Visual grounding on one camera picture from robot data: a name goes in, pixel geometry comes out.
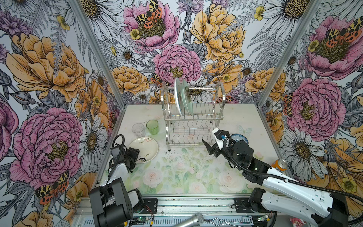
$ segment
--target pink toy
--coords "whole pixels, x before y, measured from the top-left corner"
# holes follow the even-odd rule
[[[306,224],[306,221],[299,218],[290,218],[290,221],[293,223],[293,227],[301,227]]]

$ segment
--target green cup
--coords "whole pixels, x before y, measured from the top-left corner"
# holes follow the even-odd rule
[[[148,121],[146,127],[152,135],[156,135],[159,132],[159,123],[157,120]]]

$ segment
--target floral wallpaper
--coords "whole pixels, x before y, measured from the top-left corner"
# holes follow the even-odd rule
[[[272,91],[262,103],[295,179],[358,196],[363,196],[362,8],[362,1],[323,1],[275,84],[274,89],[283,87],[282,95]],[[347,203],[351,218],[362,213],[362,204],[348,197]]]
[[[67,4],[0,1],[1,226],[70,227],[120,113]]]
[[[173,86],[178,78],[192,86],[221,81],[227,103],[236,104],[257,102],[309,0],[81,3],[125,103],[159,103],[162,82]],[[79,27],[69,4],[60,12]],[[319,11],[314,21],[324,15]],[[285,93],[285,79],[282,74],[273,89],[275,101]],[[190,95],[213,99],[201,89]]]

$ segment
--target orange can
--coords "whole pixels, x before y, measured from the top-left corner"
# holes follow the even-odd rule
[[[280,172],[287,170],[287,162],[283,159],[277,159],[271,167],[277,169]]]

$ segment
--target blue plate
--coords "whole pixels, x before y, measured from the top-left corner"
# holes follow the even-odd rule
[[[232,134],[232,135],[231,135],[231,138],[232,138],[234,141],[236,141],[236,142],[238,142],[238,141],[240,141],[240,140],[244,140],[244,141],[248,144],[248,140],[247,140],[247,138],[246,138],[246,137],[244,137],[244,136],[243,136],[243,135],[241,135],[241,134],[238,134],[238,133]]]

